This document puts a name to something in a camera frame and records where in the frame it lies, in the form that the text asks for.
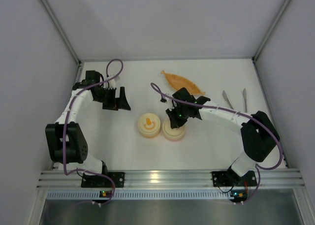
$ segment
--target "white table surface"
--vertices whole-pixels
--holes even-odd
[[[96,70],[105,76],[107,62],[84,63],[81,80],[86,70]],[[109,74],[115,74],[119,62],[110,65]],[[225,90],[236,110],[244,111],[242,90],[246,88],[248,112],[268,110],[249,59],[229,60],[170,60],[128,61],[116,83],[126,88],[131,111],[103,110],[102,104],[93,102],[79,118],[87,140],[89,153],[105,161],[110,170],[176,170],[226,169],[243,151],[239,135],[209,121],[189,119],[187,132],[178,142],[168,141],[162,132],[153,139],[140,135],[138,118],[144,113],[157,114],[161,122],[167,118],[167,105],[150,86],[156,83],[163,92],[174,93],[161,71],[181,75],[194,82],[217,104],[228,107],[222,97]],[[261,163],[271,167],[277,163],[276,147]]]

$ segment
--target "white cable tray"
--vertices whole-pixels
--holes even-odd
[[[107,199],[99,197],[100,191],[51,191],[47,199],[51,200],[88,200]],[[145,190],[115,191],[114,200],[168,200],[168,199],[230,199],[228,193],[204,190],[192,192],[188,190]]]

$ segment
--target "small cup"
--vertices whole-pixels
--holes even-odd
[[[186,132],[185,125],[182,126],[181,128],[171,128],[171,122],[169,119],[165,119],[162,125],[162,131],[166,139],[171,140],[171,141],[177,141],[181,140]]]
[[[141,135],[146,138],[153,138],[156,137],[161,130],[161,121],[157,115],[146,113],[139,118],[138,128]]]

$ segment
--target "metal extrusion rail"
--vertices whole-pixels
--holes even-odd
[[[122,189],[126,192],[134,191],[216,191],[213,186],[212,170],[139,170],[125,171],[125,185]],[[303,189],[305,188],[302,175],[298,169],[276,169],[261,171],[261,184],[259,189]],[[61,170],[43,171],[40,175],[38,190],[80,190],[99,191],[102,188],[81,188],[81,177],[73,173],[65,176]]]

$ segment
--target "metal frame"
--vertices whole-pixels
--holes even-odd
[[[133,190],[220,190],[213,186],[212,171],[217,170],[127,170],[125,171],[124,188],[116,191],[125,192]],[[259,189],[304,189],[305,184],[299,169],[275,169],[261,171],[261,183]],[[84,189],[81,188],[81,180],[73,173],[65,176],[62,170],[43,171],[37,184],[38,190],[105,190],[106,188]]]
[[[48,0],[38,0],[40,4],[43,6],[44,10],[46,11],[49,19],[53,23],[54,27],[56,28],[58,34],[60,35],[62,41],[64,42],[66,48],[70,52],[71,56],[73,57],[74,61],[79,65],[81,61],[79,60],[78,55],[74,51],[74,48],[72,47],[67,35],[65,34],[62,26],[60,25],[60,22],[58,21],[57,17],[55,16],[53,10],[51,9],[51,6],[48,3]]]
[[[275,120],[275,118],[272,107],[265,92],[265,88],[259,76],[259,71],[255,65],[255,62],[271,38],[274,30],[276,29],[291,1],[292,0],[283,1],[278,13],[276,14],[272,24],[266,32],[262,42],[259,44],[258,49],[253,57],[254,68],[261,84],[261,89],[264,94],[268,110],[273,120]],[[78,70],[74,80],[74,82],[77,82],[80,79],[83,69],[81,65],[82,62],[68,40],[67,35],[65,34],[57,17],[51,9],[48,1],[39,0],[39,2],[47,12],[49,19],[53,23],[62,41],[78,65]],[[54,170],[53,167],[51,171],[43,171],[38,181],[36,199],[34,201],[27,224],[33,225],[39,223],[46,198],[74,199],[71,197],[71,193],[74,193],[76,196],[80,195],[81,197],[78,196],[80,199],[91,199],[94,197],[88,197],[89,195],[98,195],[98,193],[95,192],[98,192],[100,189],[94,190],[80,188],[80,180],[81,178],[75,174],[65,176],[63,175],[62,171]],[[305,188],[302,175],[298,169],[276,169],[273,171],[261,171],[261,185],[259,189],[293,189],[304,223],[306,225],[315,224],[314,209]],[[191,196],[191,193],[201,193],[198,196],[195,196],[194,199],[228,199],[228,197],[222,196],[222,193],[218,191],[217,188],[213,187],[210,170],[126,171],[125,187],[123,189],[117,189],[116,193],[117,196],[113,199],[128,199],[130,196],[130,198],[133,199],[134,196],[137,199],[167,199],[167,195],[169,193],[181,193],[176,194],[176,196],[173,196],[171,199],[187,199],[187,197]],[[145,194],[148,197],[139,197],[139,194]]]
[[[256,62],[257,59],[259,58],[261,52],[263,51],[263,49],[265,48],[267,42],[269,41],[269,39],[271,38],[272,34],[274,33],[277,25],[279,24],[279,21],[281,20],[281,18],[283,17],[284,13],[286,12],[288,6],[291,4],[292,0],[284,0],[283,3],[280,6],[279,11],[277,12],[274,20],[272,21],[269,29],[267,30],[266,34],[264,35],[261,43],[258,46],[258,49],[253,57],[253,61]]]

